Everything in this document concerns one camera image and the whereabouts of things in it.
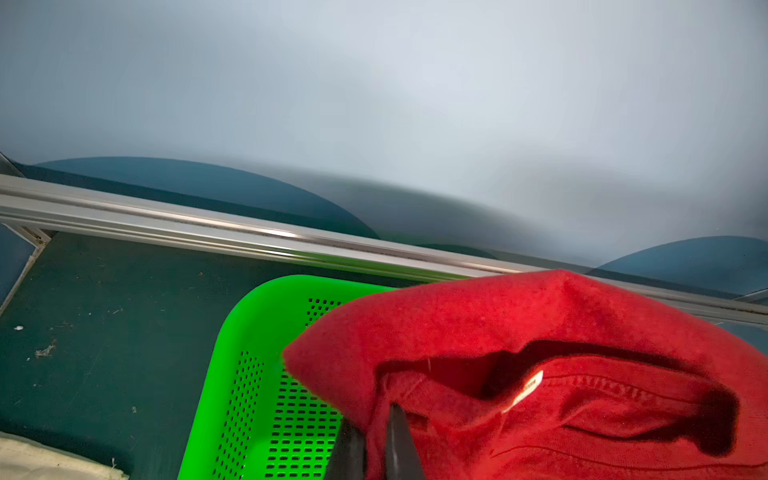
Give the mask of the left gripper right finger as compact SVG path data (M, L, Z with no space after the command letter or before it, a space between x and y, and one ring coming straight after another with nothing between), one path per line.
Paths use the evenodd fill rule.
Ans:
M390 406L385 454L387 480L426 479L406 412L397 404Z

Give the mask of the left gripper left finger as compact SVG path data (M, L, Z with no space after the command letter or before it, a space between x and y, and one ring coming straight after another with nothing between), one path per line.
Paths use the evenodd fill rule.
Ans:
M325 480L364 480L366 440L364 433L343 419L326 467Z

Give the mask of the dark red t-shirt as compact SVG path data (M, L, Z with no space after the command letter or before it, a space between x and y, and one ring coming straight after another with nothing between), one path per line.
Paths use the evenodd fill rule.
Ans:
M327 313L287 371L366 437L392 405L429 479L763 479L767 359L687 313L565 271L446 282Z

